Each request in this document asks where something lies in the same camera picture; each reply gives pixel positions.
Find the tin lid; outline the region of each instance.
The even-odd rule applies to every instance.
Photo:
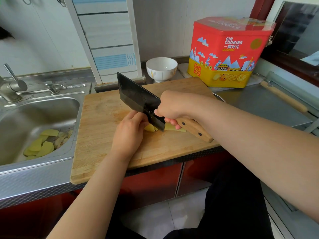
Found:
[[[206,17],[194,22],[194,26],[206,28],[219,34],[235,31],[237,35],[269,35],[273,32],[275,25],[274,22],[249,17]]]

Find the wooden handle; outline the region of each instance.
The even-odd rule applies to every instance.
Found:
[[[180,125],[182,128],[185,128],[186,131],[193,134],[195,137],[199,139],[211,143],[214,139],[210,136],[208,132],[195,120],[188,119],[188,118],[177,118],[177,124]]]
[[[308,108],[305,105],[301,104],[299,101],[296,101],[295,99],[293,99],[289,95],[285,94],[281,90],[277,89],[276,87],[268,86],[268,83],[266,81],[263,80],[260,84],[263,87],[265,87],[266,89],[273,92],[275,95],[279,96],[281,99],[283,99],[285,102],[290,104],[296,110],[298,110],[300,112],[307,112],[308,111]]]

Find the hand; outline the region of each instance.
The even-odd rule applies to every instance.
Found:
[[[181,129],[181,126],[177,124],[175,118],[190,118],[187,115],[187,106],[189,106],[188,100],[192,95],[193,94],[178,91],[164,91],[160,97],[161,104],[154,111],[155,115],[159,117],[164,116],[165,122],[170,122],[176,129]]]
[[[111,153],[129,162],[143,139],[143,129],[148,125],[144,113],[131,110],[117,126]]]

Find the knife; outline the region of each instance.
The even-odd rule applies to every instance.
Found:
[[[119,72],[117,72],[117,81],[120,99],[131,109],[146,114],[149,123],[163,132],[165,128],[164,117],[158,117],[154,113],[154,110],[157,109],[161,103],[160,98]],[[208,143],[213,141],[210,134],[195,120],[177,118],[176,121],[178,125],[199,139]]]

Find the person's left arm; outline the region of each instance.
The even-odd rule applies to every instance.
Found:
[[[47,239],[105,238],[126,169],[148,124],[145,114],[132,110],[118,125],[111,152]]]

